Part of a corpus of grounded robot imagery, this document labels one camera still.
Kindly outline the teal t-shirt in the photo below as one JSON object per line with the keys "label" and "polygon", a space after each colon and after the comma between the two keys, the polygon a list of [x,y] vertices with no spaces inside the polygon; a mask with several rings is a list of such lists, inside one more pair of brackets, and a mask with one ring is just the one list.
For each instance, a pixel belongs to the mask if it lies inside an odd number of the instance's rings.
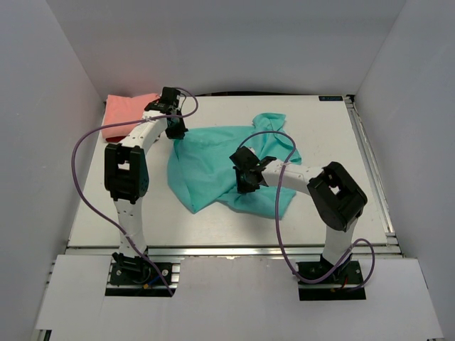
{"label": "teal t-shirt", "polygon": [[259,158],[289,158],[301,164],[298,151],[285,137],[284,114],[258,114],[249,126],[214,126],[191,129],[184,139],[173,143],[167,165],[168,186],[192,213],[214,202],[221,202],[237,212],[273,218],[275,207],[284,215],[295,190],[265,187],[240,194],[236,188],[234,165],[230,156],[239,145],[255,150]]}

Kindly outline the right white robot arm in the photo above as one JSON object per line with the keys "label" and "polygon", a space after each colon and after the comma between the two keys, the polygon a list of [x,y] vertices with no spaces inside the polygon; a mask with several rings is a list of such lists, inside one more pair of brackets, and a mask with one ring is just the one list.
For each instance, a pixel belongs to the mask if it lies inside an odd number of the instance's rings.
{"label": "right white robot arm", "polygon": [[245,146],[236,150],[230,160],[239,193],[281,185],[309,195],[326,224],[321,263],[335,266],[337,261],[342,261],[341,265],[348,261],[353,231],[368,199],[340,163],[332,161],[324,167],[308,167],[285,163],[273,156],[259,159]]}

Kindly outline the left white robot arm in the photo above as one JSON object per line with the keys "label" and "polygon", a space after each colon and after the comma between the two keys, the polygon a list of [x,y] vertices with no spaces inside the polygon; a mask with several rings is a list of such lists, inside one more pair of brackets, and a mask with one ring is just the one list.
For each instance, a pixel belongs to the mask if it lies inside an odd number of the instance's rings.
{"label": "left white robot arm", "polygon": [[146,105],[144,123],[137,124],[118,144],[105,148],[105,188],[113,199],[120,232],[118,253],[140,257],[147,250],[142,227],[142,198],[149,187],[146,154],[165,133],[169,139],[182,139],[187,128],[181,116],[182,90],[164,87],[159,99]]}

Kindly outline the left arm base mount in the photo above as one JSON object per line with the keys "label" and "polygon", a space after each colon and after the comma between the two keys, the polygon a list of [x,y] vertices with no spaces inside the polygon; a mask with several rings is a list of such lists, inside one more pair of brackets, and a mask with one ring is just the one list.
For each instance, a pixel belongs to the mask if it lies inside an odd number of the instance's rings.
{"label": "left arm base mount", "polygon": [[157,262],[154,268],[140,256],[112,254],[105,295],[108,297],[170,298],[176,290],[176,265]]}

